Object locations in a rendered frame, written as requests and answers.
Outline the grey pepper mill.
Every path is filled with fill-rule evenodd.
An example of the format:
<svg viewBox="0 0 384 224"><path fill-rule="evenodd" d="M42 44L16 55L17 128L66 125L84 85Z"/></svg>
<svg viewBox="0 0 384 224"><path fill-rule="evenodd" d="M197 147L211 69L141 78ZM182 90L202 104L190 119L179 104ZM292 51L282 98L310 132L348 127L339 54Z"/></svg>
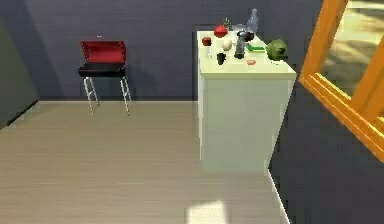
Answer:
<svg viewBox="0 0 384 224"><path fill-rule="evenodd" d="M244 48L245 48L245 37L246 32L245 31L239 31L237 33L237 42L236 42L236 50L234 57L237 59L242 59L244 57Z"/></svg>

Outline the orange framed window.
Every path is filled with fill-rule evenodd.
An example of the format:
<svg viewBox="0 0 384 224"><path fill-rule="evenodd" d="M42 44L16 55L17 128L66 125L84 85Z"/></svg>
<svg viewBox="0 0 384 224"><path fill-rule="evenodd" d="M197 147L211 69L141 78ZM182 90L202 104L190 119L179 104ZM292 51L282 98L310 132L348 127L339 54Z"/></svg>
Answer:
<svg viewBox="0 0 384 224"><path fill-rule="evenodd" d="M384 0L323 0L299 82L384 163Z"/></svg>

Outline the red tomato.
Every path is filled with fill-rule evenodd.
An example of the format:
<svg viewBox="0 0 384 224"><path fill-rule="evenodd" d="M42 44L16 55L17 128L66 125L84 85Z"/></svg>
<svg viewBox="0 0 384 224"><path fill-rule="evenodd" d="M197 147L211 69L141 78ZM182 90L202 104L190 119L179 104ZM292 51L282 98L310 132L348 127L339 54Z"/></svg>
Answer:
<svg viewBox="0 0 384 224"><path fill-rule="evenodd" d="M217 38L222 38L228 33L227 29L223 25L218 25L214 28L214 35Z"/></svg>

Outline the white counter cabinet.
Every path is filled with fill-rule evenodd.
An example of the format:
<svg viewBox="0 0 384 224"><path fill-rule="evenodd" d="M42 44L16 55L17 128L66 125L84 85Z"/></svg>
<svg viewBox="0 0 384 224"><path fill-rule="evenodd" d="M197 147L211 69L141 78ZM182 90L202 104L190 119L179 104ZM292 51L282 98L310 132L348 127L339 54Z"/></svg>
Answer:
<svg viewBox="0 0 384 224"><path fill-rule="evenodd" d="M212 58L206 56L204 37L211 38ZM268 170L297 74L265 52L246 51L237 59L230 49L219 65L225 39L236 40L236 33L223 38L211 31L196 33L200 161L207 172L262 173Z"/></svg>

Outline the red and black chair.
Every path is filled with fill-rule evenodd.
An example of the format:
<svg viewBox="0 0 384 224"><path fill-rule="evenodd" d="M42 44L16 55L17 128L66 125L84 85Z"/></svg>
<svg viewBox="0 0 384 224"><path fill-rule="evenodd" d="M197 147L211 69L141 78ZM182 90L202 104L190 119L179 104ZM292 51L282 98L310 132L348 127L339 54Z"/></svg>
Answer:
<svg viewBox="0 0 384 224"><path fill-rule="evenodd" d="M85 63L78 68L83 80L84 90L89 102L90 112L94 114L91 96L100 105L94 78L118 78L127 114L132 101L128 79L126 77L127 50L125 43L118 41L82 40L80 42Z"/></svg>

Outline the clear glass bottle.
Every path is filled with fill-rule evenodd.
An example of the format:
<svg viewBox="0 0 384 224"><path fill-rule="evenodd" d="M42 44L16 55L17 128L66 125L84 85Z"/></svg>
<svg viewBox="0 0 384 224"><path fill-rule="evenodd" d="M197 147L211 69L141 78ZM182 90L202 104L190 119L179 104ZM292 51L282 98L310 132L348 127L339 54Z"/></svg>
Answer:
<svg viewBox="0 0 384 224"><path fill-rule="evenodd" d="M259 27L258 10L254 8L247 21L247 30L251 33L256 33Z"/></svg>

